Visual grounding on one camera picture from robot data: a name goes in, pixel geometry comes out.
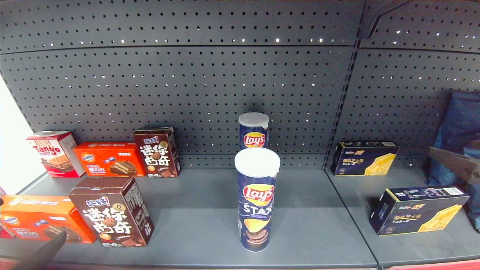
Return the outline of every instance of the lay's logo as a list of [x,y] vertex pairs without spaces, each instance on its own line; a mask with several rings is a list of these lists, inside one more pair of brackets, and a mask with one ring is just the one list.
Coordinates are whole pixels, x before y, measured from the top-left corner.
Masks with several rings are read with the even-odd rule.
[[265,206],[273,199],[273,185],[250,184],[243,188],[243,196],[256,206]]
[[262,147],[265,144],[265,134],[260,132],[249,132],[243,137],[246,147]]
[[16,217],[12,217],[9,215],[0,215],[0,218],[4,223],[11,224],[13,226],[20,225],[20,221],[18,221],[18,218]]
[[95,161],[95,156],[89,153],[82,153],[82,160],[92,163]]

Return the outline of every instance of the orange wafer box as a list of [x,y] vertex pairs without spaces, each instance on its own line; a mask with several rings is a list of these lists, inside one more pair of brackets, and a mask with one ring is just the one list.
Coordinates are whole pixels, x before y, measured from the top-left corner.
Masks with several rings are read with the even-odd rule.
[[86,142],[73,150],[90,177],[145,176],[135,143]]
[[19,238],[49,241],[66,231],[68,243],[96,239],[67,196],[6,195],[2,200],[2,225]]

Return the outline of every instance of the white plastic lid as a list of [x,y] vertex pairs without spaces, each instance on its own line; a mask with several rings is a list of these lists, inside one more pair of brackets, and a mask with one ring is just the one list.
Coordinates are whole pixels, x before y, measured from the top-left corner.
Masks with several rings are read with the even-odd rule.
[[261,126],[267,129],[269,121],[270,119],[266,114],[259,112],[248,112],[239,116],[239,123],[247,127]]
[[275,177],[280,169],[280,157],[270,149],[246,148],[235,155],[235,168],[249,177]]

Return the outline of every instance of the stax text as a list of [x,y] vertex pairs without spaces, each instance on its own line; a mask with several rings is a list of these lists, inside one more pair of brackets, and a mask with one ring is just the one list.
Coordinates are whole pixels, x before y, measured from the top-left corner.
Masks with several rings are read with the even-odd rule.
[[246,147],[262,147],[265,144],[265,134],[260,132],[249,132],[243,137]]
[[53,146],[48,146],[48,147],[39,147],[39,146],[33,146],[35,150],[37,150],[39,153],[50,153],[52,156],[56,156],[61,152],[61,149],[58,147],[53,147]]
[[246,213],[252,213],[254,215],[268,216],[268,214],[272,212],[272,206],[273,204],[271,204],[269,207],[266,207],[266,208],[260,208],[260,207],[244,204],[243,211],[245,211]]

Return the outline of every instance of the perforated metal panel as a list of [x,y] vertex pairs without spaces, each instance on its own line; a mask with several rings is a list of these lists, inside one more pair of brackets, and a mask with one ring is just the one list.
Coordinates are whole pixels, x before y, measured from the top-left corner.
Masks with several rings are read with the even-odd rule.
[[399,154],[425,152],[450,92],[479,91],[480,56],[360,49],[335,140],[392,140]]
[[9,1],[2,53],[111,46],[353,45],[363,1]]
[[[383,1],[369,1],[376,10]],[[410,1],[378,17],[362,48],[434,49],[480,53],[480,3],[474,1]],[[365,18],[363,24],[371,24]],[[362,25],[371,29],[372,25]]]
[[172,125],[182,154],[238,151],[240,114],[270,116],[270,148],[325,153],[352,47],[142,47],[4,55],[7,86],[34,131],[131,140]]
[[[322,169],[324,155],[321,154],[293,154],[279,155],[281,169]],[[180,162],[183,168],[193,169],[234,169],[235,155],[181,155]]]

